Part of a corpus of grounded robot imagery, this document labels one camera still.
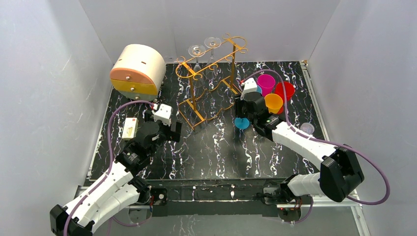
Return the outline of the yellow wine glass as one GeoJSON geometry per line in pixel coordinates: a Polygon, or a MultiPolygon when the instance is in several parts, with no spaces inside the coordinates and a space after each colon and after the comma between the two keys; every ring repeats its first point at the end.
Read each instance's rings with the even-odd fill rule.
{"type": "Polygon", "coordinates": [[[268,109],[268,112],[271,114],[279,114],[283,112],[283,99],[275,93],[267,94],[265,97],[265,105],[268,109]]]}

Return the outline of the magenta wine glass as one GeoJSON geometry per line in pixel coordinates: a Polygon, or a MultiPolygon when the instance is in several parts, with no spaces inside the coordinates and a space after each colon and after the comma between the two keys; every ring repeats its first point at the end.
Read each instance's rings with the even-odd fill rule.
{"type": "Polygon", "coordinates": [[[275,88],[276,80],[271,75],[263,74],[258,77],[257,84],[262,90],[262,96],[266,96],[272,93],[275,88]]]}

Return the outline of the red wine glass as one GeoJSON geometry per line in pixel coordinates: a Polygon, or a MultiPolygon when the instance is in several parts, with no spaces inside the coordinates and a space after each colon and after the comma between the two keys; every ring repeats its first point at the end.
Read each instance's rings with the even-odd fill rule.
{"type": "Polygon", "coordinates": [[[284,85],[282,85],[281,82],[278,82],[278,84],[275,87],[274,93],[281,97],[282,101],[284,102],[284,90],[286,94],[286,100],[287,100],[287,106],[290,105],[291,97],[295,93],[294,86],[289,82],[283,82],[284,85]]]}

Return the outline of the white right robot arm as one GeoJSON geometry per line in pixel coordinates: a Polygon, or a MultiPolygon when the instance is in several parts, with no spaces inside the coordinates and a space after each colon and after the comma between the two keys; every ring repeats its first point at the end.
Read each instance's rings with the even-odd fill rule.
{"type": "Polygon", "coordinates": [[[255,131],[268,140],[282,144],[317,167],[317,173],[291,175],[280,183],[278,197],[291,201],[304,195],[326,196],[343,201],[363,181],[364,174],[353,151],[316,142],[313,136],[289,126],[285,119],[268,111],[258,92],[234,97],[237,118],[246,118],[255,131]]]}

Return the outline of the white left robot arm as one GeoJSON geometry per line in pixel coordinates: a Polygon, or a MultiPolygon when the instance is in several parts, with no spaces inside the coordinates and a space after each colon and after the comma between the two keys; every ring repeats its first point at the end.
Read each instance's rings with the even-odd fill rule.
{"type": "Polygon", "coordinates": [[[50,210],[51,231],[56,236],[91,236],[105,221],[141,199],[149,201],[151,186],[138,173],[167,141],[179,142],[182,123],[165,124],[147,114],[136,137],[125,142],[111,167],[77,198],[50,210]]]}

